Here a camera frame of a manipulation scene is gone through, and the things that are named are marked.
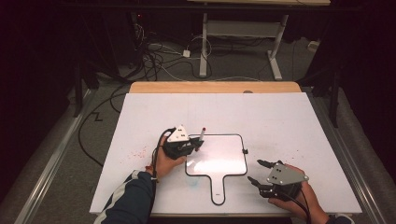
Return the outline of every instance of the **wooden table edge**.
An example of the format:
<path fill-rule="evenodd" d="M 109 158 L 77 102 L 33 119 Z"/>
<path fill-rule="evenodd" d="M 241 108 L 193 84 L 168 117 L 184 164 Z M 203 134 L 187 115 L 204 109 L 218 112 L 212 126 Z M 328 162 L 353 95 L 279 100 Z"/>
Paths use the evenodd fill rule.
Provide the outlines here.
<path fill-rule="evenodd" d="M 296 82 L 135 82 L 129 93 L 279 93 L 302 92 Z"/>

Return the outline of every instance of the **black outline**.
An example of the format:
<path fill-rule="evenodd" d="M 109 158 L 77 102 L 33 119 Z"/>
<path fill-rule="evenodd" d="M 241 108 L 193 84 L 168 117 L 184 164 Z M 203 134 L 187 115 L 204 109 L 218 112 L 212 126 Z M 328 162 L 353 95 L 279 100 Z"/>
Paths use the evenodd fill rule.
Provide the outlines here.
<path fill-rule="evenodd" d="M 189 136 L 195 136 L 195 135 L 197 135 L 197 136 L 200 136 L 200 134 L 190 134 Z M 247 158 L 246 158 L 246 154 L 245 153 L 243 153 L 243 149 L 245 149 L 245 146 L 244 146 L 244 141 L 243 141 L 243 138 L 242 138 L 242 136 L 240 135 L 240 134 L 238 134 L 238 133 L 223 133 L 223 134 L 204 134 L 204 136 L 213 136 L 213 135 L 238 135 L 240 138 L 241 138 L 241 143 L 242 143 L 242 150 L 241 150 L 241 153 L 242 153 L 242 155 L 244 155 L 244 159 L 245 159 L 245 166 L 246 166 L 246 168 L 247 168 L 247 171 L 244 173 L 244 174 L 241 174 L 241 175 L 245 175 L 245 174 L 247 174 L 248 173 L 248 164 L 247 164 Z M 214 205 L 218 205 L 218 206 L 220 206 L 220 205 L 223 205 L 224 203 L 225 203 L 225 201 L 226 201 L 226 196 L 225 196 L 225 187 L 224 187 L 224 178 L 226 177 L 226 176 L 229 176 L 229 175 L 225 175 L 223 178 L 222 178 L 222 184 L 223 184 L 223 195 L 224 195 L 224 201 L 223 201 L 223 203 L 215 203 L 214 201 L 213 201 L 213 192 L 212 192 L 212 179 L 210 178 L 210 176 L 209 175 L 189 175 L 188 173 L 187 173 L 187 160 L 186 160 L 186 162 L 184 162 L 184 172 L 186 173 L 186 175 L 188 175 L 188 176 L 207 176 L 208 178 L 209 178 L 209 180 L 210 180 L 210 199 L 212 200 L 212 203 L 214 204 Z"/>

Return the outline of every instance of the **dark background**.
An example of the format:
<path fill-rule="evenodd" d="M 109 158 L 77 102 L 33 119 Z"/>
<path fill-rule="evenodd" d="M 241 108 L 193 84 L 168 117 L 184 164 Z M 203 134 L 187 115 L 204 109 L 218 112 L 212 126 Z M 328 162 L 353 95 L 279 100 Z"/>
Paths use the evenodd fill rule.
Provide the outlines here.
<path fill-rule="evenodd" d="M 146 4 L 158 1 L 147 1 Z M 395 179 L 396 52 L 390 1 L 338 1 L 337 6 L 368 4 L 360 14 L 336 16 L 292 15 L 285 41 L 322 37 L 306 76 L 307 86 L 327 90 L 334 71 L 341 75 L 350 105 L 378 157 Z M 146 13 L 149 29 L 188 43 L 200 34 L 201 16 L 188 12 Z M 238 20 L 257 20 L 235 15 Z M 0 200 L 7 195 L 23 165 L 69 105 L 77 62 L 89 59 L 117 74 L 117 65 L 134 55 L 133 37 L 124 14 L 63 11 L 53 1 L 2 1 L 0 5 Z M 108 35 L 101 34 L 108 28 Z M 318 71 L 327 70 L 321 76 Z M 84 70 L 89 79 L 94 71 Z"/>

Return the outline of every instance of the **floor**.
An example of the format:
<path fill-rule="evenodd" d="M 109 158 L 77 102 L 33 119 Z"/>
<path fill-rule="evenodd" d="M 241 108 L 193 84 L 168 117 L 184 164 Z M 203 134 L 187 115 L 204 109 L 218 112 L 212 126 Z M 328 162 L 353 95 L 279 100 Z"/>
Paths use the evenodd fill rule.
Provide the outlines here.
<path fill-rule="evenodd" d="M 213 49 L 208 58 L 211 73 L 206 79 L 198 77 L 198 60 L 177 60 L 185 47 L 172 41 L 157 42 L 150 46 L 152 50 L 157 50 L 158 55 L 152 54 L 156 55 L 155 61 L 163 61 L 162 70 L 158 74 L 155 74 L 153 69 L 150 70 L 149 63 L 146 63 L 148 75 L 141 72 L 132 78 L 138 78 L 139 81 L 274 81 L 265 55 L 272 47 L 273 40 L 214 38 L 212 41 Z M 304 77 L 315 55 L 306 48 L 308 43 L 308 40 L 301 39 L 294 43 L 281 44 L 276 58 L 283 80 L 293 81 Z M 191 58 L 199 57 L 198 48 L 191 46 L 190 50 Z M 122 74 L 128 74 L 132 70 L 128 65 L 120 66 Z M 84 88 L 84 108 L 78 118 L 73 118 L 75 99 L 74 93 L 70 93 L 71 105 L 26 164 L 12 190 L 2 202 L 0 223 L 94 221 L 95 215 L 90 214 L 89 209 L 101 167 L 81 150 L 81 146 L 99 163 L 104 162 L 118 121 L 123 96 L 108 99 L 129 90 L 129 85 L 121 85 L 104 74 L 98 74 L 98 80 L 98 90 Z M 310 88 L 303 88 L 303 91 L 310 95 Z M 393 204 L 396 201 L 394 182 L 371 148 L 342 90 L 339 98 L 337 129 L 332 126 L 327 116 L 329 98 L 311 96 L 310 100 L 361 204 L 363 213 L 354 215 L 353 218 L 356 223 L 362 224 L 391 223 L 396 218 L 396 205 Z M 33 192 L 36 187 L 42 189 L 39 194 Z M 292 223 L 303 223 L 296 218 L 291 220 Z M 233 221 L 237 222 L 262 223 L 262 219 Z M 177 223 L 177 220 L 171 220 L 169 223 Z"/>

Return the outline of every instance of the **whiteboard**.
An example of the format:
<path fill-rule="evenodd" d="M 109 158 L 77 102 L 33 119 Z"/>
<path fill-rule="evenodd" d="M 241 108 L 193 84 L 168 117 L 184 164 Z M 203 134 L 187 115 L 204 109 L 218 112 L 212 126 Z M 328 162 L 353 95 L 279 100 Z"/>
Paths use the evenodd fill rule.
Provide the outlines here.
<path fill-rule="evenodd" d="M 96 192 L 91 213 L 100 213 L 108 198 L 133 170 L 144 170 L 161 133 L 183 124 L 189 134 L 238 133 L 243 136 L 246 175 L 224 178 L 226 200 L 211 201 L 210 179 L 189 176 L 180 165 L 157 185 L 153 215 L 287 214 L 262 198 L 247 179 L 262 184 L 271 170 L 257 160 L 292 164 L 309 176 L 328 213 L 361 213 L 358 201 L 336 159 L 305 93 L 130 93 Z"/>
<path fill-rule="evenodd" d="M 244 175 L 248 171 L 242 137 L 238 134 L 211 134 L 204 135 L 203 140 L 199 151 L 187 157 L 186 174 L 207 176 L 213 204 L 222 205 L 226 192 L 224 178 Z"/>

